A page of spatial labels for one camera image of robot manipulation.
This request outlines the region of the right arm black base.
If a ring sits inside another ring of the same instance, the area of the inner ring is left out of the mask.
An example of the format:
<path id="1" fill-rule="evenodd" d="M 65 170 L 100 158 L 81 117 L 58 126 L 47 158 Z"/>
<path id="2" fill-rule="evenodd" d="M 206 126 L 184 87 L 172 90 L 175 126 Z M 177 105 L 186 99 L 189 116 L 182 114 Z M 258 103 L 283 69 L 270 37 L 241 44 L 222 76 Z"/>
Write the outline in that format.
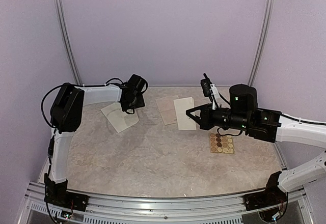
<path id="1" fill-rule="evenodd" d="M 243 200 L 247 211 L 261 209 L 288 201 L 288 193 L 283 192 L 278 187 L 278 178 L 280 174 L 281 171 L 278 171 L 270 175 L 264 191 L 244 195 Z"/>

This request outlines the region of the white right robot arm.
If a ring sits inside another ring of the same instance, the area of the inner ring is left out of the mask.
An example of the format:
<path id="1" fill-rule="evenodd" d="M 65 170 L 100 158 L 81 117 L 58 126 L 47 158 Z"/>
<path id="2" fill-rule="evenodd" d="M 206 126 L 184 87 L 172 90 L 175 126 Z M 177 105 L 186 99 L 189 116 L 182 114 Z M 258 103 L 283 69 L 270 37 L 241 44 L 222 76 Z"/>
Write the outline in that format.
<path id="1" fill-rule="evenodd" d="M 213 85 L 203 84 L 203 93 L 211 103 L 188 109 L 186 115 L 200 129 L 213 127 L 239 130 L 240 133 L 264 142 L 298 143 L 325 149 L 325 123 L 303 120 L 280 111 L 258 107 L 257 91 L 244 84 L 229 89 L 229 107 L 216 104 Z"/>

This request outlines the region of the cream paper envelope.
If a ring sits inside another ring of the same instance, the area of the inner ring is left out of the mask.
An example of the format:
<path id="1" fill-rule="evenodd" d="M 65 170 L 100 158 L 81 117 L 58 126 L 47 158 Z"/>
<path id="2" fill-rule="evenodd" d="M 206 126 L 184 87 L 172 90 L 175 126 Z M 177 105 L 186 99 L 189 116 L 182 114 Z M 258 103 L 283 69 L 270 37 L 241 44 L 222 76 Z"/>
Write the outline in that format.
<path id="1" fill-rule="evenodd" d="M 112 103 L 101 109 L 101 112 L 114 127 L 117 133 L 120 133 L 129 127 L 137 124 L 139 117 L 137 113 L 132 115 L 122 111 L 121 105 L 118 102 Z"/>

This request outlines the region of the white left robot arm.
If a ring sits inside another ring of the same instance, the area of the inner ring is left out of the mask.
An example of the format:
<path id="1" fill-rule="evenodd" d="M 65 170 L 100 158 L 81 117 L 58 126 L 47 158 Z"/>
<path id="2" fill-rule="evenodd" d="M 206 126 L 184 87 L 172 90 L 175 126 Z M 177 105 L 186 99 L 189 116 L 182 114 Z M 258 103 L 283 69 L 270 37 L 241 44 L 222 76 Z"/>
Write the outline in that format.
<path id="1" fill-rule="evenodd" d="M 50 108 L 50 120 L 46 120 L 46 123 L 52 128 L 53 148 L 48 177 L 52 182 L 59 184 L 67 181 L 68 151 L 73 133 L 81 124 L 83 107 L 97 103 L 119 102 L 123 111 L 131 114 L 131 110 L 135 111 L 145 106 L 143 94 L 148 89 L 148 83 L 143 79 L 95 86 L 66 82 L 51 89 L 45 97 L 56 89 L 59 91 Z"/>

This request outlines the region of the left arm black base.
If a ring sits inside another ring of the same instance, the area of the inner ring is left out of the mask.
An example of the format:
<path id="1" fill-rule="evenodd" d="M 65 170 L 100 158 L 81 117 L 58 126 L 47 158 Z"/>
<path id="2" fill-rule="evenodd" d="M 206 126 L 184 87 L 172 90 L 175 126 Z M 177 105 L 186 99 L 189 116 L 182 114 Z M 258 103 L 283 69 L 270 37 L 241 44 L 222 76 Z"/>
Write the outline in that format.
<path id="1" fill-rule="evenodd" d="M 86 211 L 89 196 L 85 194 L 70 192 L 67 190 L 68 180 L 56 183 L 51 180 L 48 173 L 44 174 L 45 198 L 48 204 L 67 208 L 70 210 Z"/>

